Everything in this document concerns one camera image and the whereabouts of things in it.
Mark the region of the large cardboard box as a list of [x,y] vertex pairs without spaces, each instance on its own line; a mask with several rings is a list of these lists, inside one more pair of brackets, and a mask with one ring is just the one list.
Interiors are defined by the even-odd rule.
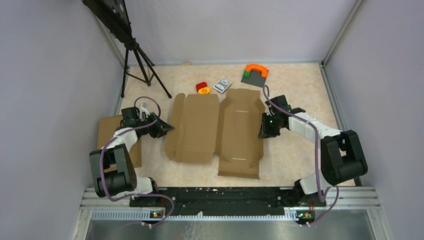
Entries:
[[164,152],[176,163],[209,164],[218,156],[218,175],[259,179],[264,140],[259,137],[265,112],[261,92],[231,88],[217,94],[179,93],[173,102]]

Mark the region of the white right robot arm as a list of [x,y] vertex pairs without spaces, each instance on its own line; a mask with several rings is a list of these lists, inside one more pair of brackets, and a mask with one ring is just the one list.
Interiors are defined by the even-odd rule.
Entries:
[[310,116],[304,109],[291,108],[284,95],[265,102],[259,138],[275,138],[281,129],[303,136],[315,146],[315,172],[297,180],[293,200],[307,206],[314,194],[325,196],[326,190],[368,172],[368,164],[359,135],[353,130],[329,127]]

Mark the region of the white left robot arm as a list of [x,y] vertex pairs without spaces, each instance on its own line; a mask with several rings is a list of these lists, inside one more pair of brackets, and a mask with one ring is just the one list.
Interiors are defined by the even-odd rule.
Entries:
[[134,192],[143,180],[137,178],[130,149],[144,135],[157,139],[175,129],[156,113],[136,106],[121,113],[122,120],[111,139],[89,153],[94,190],[100,198]]

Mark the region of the blue playing card box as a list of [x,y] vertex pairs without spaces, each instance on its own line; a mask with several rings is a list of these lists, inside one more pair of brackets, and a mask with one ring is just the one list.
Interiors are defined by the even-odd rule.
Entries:
[[232,81],[222,77],[217,83],[213,85],[213,89],[218,93],[223,94],[227,91],[227,89],[232,85]]

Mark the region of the orange arch toy block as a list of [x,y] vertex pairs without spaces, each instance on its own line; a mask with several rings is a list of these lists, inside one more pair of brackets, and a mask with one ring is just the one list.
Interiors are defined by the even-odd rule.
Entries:
[[248,64],[245,67],[244,71],[250,71],[250,73],[251,71],[257,71],[260,73],[261,77],[263,78],[266,78],[269,73],[269,70],[265,66],[255,64],[255,63]]

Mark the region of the yellow oval toy block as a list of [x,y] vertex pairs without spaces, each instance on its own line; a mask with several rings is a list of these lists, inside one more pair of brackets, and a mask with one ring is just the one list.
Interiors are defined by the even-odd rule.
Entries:
[[203,88],[200,88],[197,92],[201,95],[206,95],[211,92],[211,89],[209,87],[203,87]]

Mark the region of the red oval plastic block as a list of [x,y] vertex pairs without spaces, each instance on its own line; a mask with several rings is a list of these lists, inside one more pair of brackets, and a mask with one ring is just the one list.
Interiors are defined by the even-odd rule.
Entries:
[[196,91],[198,92],[200,89],[206,88],[208,87],[208,84],[203,81],[203,82],[199,82],[198,84],[195,85]]

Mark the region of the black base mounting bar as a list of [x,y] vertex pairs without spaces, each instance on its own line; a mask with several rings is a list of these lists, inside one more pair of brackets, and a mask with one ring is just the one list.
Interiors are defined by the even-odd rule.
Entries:
[[172,216],[278,216],[288,207],[324,207],[317,193],[304,195],[291,187],[161,187],[159,197],[138,196],[133,208],[173,208]]

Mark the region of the black tripod stand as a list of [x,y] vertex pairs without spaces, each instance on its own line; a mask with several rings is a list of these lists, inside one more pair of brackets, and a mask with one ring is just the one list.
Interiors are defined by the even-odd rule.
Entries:
[[[154,70],[155,64],[142,50],[136,38],[133,37],[126,2],[124,0],[83,0],[82,3],[105,25],[112,36],[124,45],[125,55],[120,96],[122,98],[125,96],[126,79],[127,76],[130,76],[147,84],[147,86],[151,86],[153,78],[156,78],[167,97],[171,99],[171,93]],[[128,63],[130,52],[133,52],[135,55],[143,78],[129,73]]]

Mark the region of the grey lego base plate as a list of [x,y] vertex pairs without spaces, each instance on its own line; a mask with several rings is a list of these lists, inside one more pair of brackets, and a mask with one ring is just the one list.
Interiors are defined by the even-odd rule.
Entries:
[[262,88],[265,85],[266,80],[267,78],[261,77],[260,72],[252,70],[249,77],[243,77],[242,75],[241,82],[244,84]]

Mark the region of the aluminium front rail frame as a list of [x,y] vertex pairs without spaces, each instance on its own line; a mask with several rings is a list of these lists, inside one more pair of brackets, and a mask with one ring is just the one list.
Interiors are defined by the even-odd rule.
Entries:
[[161,187],[119,201],[83,194],[74,240],[391,240],[370,186],[290,203],[290,187]]

